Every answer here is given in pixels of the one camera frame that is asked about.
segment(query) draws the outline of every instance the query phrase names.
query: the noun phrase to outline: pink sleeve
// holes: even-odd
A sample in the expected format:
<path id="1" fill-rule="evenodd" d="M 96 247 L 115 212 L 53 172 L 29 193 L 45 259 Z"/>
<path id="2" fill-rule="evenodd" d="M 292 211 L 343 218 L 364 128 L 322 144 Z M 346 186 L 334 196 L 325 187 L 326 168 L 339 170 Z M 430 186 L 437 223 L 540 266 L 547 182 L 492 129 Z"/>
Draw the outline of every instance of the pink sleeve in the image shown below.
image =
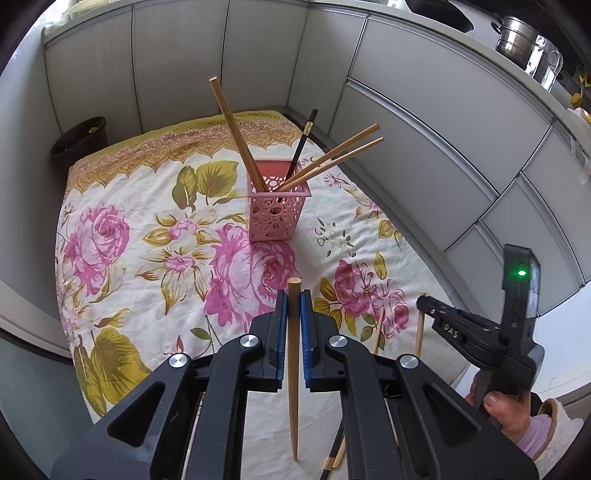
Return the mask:
<path id="1" fill-rule="evenodd" d="M 552 418 L 548 415 L 537 415 L 531 418 L 530 427 L 517 446 L 528 457 L 533 458 L 546 443 L 552 426 Z"/>

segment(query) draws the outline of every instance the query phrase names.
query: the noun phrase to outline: fingernail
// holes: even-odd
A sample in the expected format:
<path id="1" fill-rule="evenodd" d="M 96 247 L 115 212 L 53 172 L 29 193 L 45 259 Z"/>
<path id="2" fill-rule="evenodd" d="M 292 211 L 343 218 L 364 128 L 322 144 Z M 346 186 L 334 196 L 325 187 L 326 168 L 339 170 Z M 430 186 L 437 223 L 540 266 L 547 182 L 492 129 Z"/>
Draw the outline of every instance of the fingernail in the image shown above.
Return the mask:
<path id="1" fill-rule="evenodd" d="M 499 395 L 496 392 L 491 392 L 484 397 L 484 405 L 487 407 L 492 407 L 495 403 L 499 400 Z"/>

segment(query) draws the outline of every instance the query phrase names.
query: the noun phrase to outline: pink plastic basket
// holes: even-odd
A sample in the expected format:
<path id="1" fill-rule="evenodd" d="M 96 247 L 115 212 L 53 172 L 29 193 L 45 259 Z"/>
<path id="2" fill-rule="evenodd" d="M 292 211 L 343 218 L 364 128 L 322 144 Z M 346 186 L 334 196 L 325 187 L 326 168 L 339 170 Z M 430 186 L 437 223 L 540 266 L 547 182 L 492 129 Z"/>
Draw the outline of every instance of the pink plastic basket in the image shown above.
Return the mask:
<path id="1" fill-rule="evenodd" d="M 269 190 L 276 189 L 284 180 L 291 160 L 270 158 L 256 160 Z M 249 223 L 248 237 L 251 242 L 290 240 L 296 231 L 297 221 L 304 207 L 304 201 L 310 197 L 310 188 L 306 182 L 295 189 L 283 193 L 257 192 L 251 179 L 246 175 L 248 192 Z"/>

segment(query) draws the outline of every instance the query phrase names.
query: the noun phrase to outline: cabinet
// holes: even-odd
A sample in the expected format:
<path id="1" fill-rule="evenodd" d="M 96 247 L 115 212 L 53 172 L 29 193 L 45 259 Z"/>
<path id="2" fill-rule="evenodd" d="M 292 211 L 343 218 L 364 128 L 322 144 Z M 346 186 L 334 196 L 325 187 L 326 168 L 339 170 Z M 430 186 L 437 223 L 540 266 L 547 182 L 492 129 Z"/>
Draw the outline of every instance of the cabinet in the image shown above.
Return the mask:
<path id="1" fill-rule="evenodd" d="M 425 30 L 370 19 L 350 76 L 432 127 L 502 192 L 540 143 L 550 116 L 486 62 Z"/>
<path id="2" fill-rule="evenodd" d="M 540 313 L 575 293 L 582 283 L 573 251 L 531 183 L 520 174 L 483 217 L 498 242 L 531 248 L 540 262 Z"/>
<path id="3" fill-rule="evenodd" d="M 304 4 L 232 0 L 222 65 L 231 110 L 287 104 L 306 12 Z"/>
<path id="4" fill-rule="evenodd" d="M 310 8 L 301 39 L 289 106 L 308 117 L 318 109 L 315 125 L 328 132 L 353 62 L 365 16 Z"/>
<path id="5" fill-rule="evenodd" d="M 131 64 L 131 11 L 95 21 L 48 44 L 47 77 L 61 130 L 104 116 L 113 144 L 142 132 Z"/>
<path id="6" fill-rule="evenodd" d="M 471 227 L 447 251 L 446 257 L 462 278 L 482 311 L 493 322 L 501 322 L 505 295 L 503 250 L 482 222 Z"/>
<path id="7" fill-rule="evenodd" d="M 557 124 L 525 169 L 569 239 L 586 280 L 591 278 L 591 183 L 581 184 L 586 157 L 571 153 L 571 136 Z"/>
<path id="8" fill-rule="evenodd" d="M 358 156 L 440 250 L 449 247 L 495 198 L 470 165 L 406 112 L 349 82 L 330 136 L 336 143 L 379 123 L 385 141 Z"/>
<path id="9" fill-rule="evenodd" d="M 219 113 L 208 80 L 222 64 L 228 0 L 138 4 L 135 88 L 144 131 Z"/>

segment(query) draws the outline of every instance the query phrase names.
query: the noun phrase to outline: metal screw cap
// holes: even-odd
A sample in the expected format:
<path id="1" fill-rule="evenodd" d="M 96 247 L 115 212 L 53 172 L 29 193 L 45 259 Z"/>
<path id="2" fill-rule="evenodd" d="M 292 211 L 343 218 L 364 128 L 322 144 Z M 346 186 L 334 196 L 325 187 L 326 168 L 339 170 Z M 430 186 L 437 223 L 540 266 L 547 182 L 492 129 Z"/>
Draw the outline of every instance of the metal screw cap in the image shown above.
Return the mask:
<path id="1" fill-rule="evenodd" d="M 400 365 L 404 368 L 416 368 L 418 366 L 418 358 L 414 355 L 404 355 L 400 359 Z"/>
<path id="2" fill-rule="evenodd" d="M 347 337 L 342 335 L 333 335 L 329 338 L 329 344 L 335 348 L 343 348 L 345 345 L 347 345 Z"/>
<path id="3" fill-rule="evenodd" d="M 251 335 L 250 333 L 240 339 L 240 345 L 242 345 L 244 348 L 252 348 L 256 346 L 257 343 L 258 337 L 256 335 Z"/>
<path id="4" fill-rule="evenodd" d="M 189 357 L 183 353 L 175 353 L 172 357 L 168 359 L 168 363 L 173 368 L 181 368 L 187 365 L 189 361 Z"/>

